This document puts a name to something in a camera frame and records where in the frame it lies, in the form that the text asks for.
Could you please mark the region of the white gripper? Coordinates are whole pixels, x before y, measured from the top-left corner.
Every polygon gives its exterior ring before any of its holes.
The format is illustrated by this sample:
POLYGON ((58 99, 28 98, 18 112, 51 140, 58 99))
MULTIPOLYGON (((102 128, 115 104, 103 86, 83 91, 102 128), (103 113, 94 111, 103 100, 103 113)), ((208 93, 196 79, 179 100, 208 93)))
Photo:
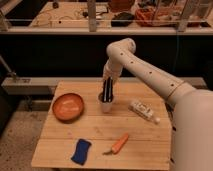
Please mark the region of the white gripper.
POLYGON ((103 69, 103 79, 105 80, 102 93, 103 102, 111 102, 113 100, 113 81, 116 82, 118 78, 119 70, 109 63, 106 63, 103 69))

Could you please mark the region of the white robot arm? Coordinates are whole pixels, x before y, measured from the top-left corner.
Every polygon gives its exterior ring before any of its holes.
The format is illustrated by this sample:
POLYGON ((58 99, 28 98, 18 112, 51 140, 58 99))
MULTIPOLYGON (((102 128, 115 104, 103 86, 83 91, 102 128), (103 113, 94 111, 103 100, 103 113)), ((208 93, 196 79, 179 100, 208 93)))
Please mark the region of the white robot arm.
POLYGON ((117 81, 126 68, 173 109, 169 171, 213 171, 213 91, 197 89, 134 55, 125 38, 106 48, 103 79, 117 81))

